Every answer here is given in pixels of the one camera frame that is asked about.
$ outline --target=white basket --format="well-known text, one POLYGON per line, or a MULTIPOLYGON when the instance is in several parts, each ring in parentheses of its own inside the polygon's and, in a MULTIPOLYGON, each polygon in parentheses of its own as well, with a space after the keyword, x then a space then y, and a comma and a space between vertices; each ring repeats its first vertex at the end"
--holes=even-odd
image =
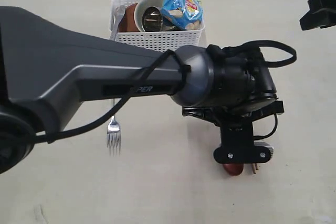
MULTIPOLYGON (((130 6, 140 0, 112 0, 110 30, 113 29, 114 12, 120 5, 130 6)), ((155 51, 164 52, 168 49, 175 50, 184 45, 198 46, 201 34, 204 30, 204 22, 201 22, 200 30, 195 31, 160 31, 154 33, 117 33, 116 41, 144 47, 155 51)))

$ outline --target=silver fork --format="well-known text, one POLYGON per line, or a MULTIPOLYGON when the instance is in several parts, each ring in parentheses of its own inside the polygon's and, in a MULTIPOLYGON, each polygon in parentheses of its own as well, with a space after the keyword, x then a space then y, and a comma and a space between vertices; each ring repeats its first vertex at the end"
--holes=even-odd
MULTIPOLYGON (((112 105, 116 104, 115 99, 112 99, 112 105)), ((121 150, 121 129, 119 123, 116 121, 116 117, 113 115, 111 117, 111 121, 107 126, 107 136, 106 136, 106 144, 110 151, 110 155, 118 153, 120 154, 121 150)))
MULTIPOLYGON (((110 40, 116 39, 119 23, 125 15, 125 10, 126 10, 126 7, 124 5, 118 6, 117 9, 115 10, 116 11, 114 14, 115 20, 114 20, 113 29, 111 31, 110 40)), ((112 106, 114 107, 115 104, 116 104, 115 99, 112 99, 112 106)), ((121 129, 120 129, 120 124, 116 121, 116 117, 114 115, 111 117, 111 121, 109 125, 107 126, 106 144, 107 144, 107 148, 110 151, 110 155, 112 153, 111 149, 113 149, 113 154, 118 153, 118 150, 120 154, 121 129)))

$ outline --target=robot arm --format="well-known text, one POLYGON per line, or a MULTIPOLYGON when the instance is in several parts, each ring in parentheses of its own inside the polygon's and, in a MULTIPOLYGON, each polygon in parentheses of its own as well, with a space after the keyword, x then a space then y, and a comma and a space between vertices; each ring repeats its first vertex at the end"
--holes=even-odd
POLYGON ((254 146, 252 121, 283 112, 268 68, 295 60, 294 49, 268 40, 223 49, 184 46, 162 54, 68 31, 21 8, 0 7, 0 157, 10 157, 4 164, 0 158, 0 173, 28 155, 34 144, 85 133, 130 97, 158 94, 170 95, 184 115, 220 126, 222 147, 214 154, 218 162, 265 163, 271 151, 254 146), (267 62, 260 47, 292 57, 267 62), (62 131, 83 101, 111 98, 121 101, 100 119, 62 131), (228 134, 232 129, 238 135, 228 134), (35 136, 41 131, 46 134, 35 136), (242 141, 224 142, 224 134, 242 141), (235 158, 222 158, 224 149, 235 158), (263 160, 256 158, 260 152, 266 154, 263 160))

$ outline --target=blue snack bag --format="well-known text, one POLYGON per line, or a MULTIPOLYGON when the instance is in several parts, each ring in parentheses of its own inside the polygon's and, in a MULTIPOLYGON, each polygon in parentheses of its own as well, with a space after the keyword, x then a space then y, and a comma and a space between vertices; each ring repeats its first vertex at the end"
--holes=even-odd
POLYGON ((161 14, 183 30, 198 30, 203 16, 201 0, 163 0, 161 14))

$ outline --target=white tabletop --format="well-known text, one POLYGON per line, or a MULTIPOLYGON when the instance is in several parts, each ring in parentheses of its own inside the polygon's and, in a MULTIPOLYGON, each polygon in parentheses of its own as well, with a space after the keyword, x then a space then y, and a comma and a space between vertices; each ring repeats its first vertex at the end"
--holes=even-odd
MULTIPOLYGON (((109 37, 111 0, 0 0, 67 29, 109 37)), ((110 157, 106 125, 40 144, 0 175, 0 223, 335 223, 336 28, 302 32, 307 0, 202 0, 207 42, 272 39, 293 46, 294 65, 272 70, 285 114, 257 175, 229 177, 212 158, 219 129, 183 118, 169 97, 131 99, 117 114, 122 153, 110 157)), ((264 50, 269 60, 287 57, 264 50)), ((85 103, 68 127, 110 108, 85 103)), ((255 124, 268 133, 272 118, 255 124)))

